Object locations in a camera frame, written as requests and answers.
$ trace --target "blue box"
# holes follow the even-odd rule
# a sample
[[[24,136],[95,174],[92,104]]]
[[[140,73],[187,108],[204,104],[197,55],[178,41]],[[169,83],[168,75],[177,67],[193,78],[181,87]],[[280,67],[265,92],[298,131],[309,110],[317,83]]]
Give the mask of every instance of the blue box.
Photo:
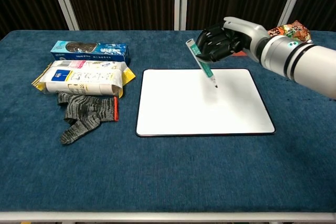
[[[56,42],[50,51],[55,60],[102,60],[129,63],[127,44],[84,43],[74,41]]]

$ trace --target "green marker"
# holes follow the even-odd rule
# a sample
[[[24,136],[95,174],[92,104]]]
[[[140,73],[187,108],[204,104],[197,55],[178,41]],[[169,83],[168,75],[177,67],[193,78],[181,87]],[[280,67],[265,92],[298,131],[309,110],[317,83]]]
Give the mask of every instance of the green marker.
[[[204,71],[204,73],[209,78],[209,80],[214,84],[214,86],[216,88],[218,88],[217,83],[216,83],[216,78],[214,76],[214,73],[212,73],[210,67],[206,63],[201,62],[196,58],[196,55],[200,55],[201,51],[199,50],[198,46],[196,45],[194,39],[188,40],[185,44],[188,46],[191,54],[194,56],[197,64],[199,65],[199,67]]]

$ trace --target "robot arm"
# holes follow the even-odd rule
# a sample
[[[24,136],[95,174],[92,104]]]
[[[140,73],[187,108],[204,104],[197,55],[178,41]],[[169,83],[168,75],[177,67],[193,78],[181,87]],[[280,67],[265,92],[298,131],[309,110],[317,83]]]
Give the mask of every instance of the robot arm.
[[[197,39],[200,61],[209,63],[243,50],[264,68],[336,99],[336,51],[282,35],[239,18],[204,29]]]

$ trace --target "white board surface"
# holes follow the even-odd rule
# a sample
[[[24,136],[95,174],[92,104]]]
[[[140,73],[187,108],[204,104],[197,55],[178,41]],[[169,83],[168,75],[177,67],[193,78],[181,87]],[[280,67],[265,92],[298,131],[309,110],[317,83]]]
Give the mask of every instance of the white board surface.
[[[213,69],[218,88],[201,69],[143,73],[139,136],[271,134],[275,127],[247,69]]]

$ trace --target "blue tablecloth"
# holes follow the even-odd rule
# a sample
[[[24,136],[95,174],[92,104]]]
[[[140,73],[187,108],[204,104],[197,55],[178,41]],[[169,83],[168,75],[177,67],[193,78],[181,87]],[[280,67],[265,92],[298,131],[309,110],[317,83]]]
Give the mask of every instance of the blue tablecloth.
[[[250,70],[274,135],[136,136],[142,71],[197,68],[184,43],[198,33],[8,34],[0,42],[0,211],[335,212],[336,102],[247,57],[213,67]],[[312,38],[336,49],[336,33],[313,31]],[[56,96],[30,84],[53,60],[57,40],[128,43],[137,75],[120,99],[120,121],[69,146],[60,143],[68,124]]]

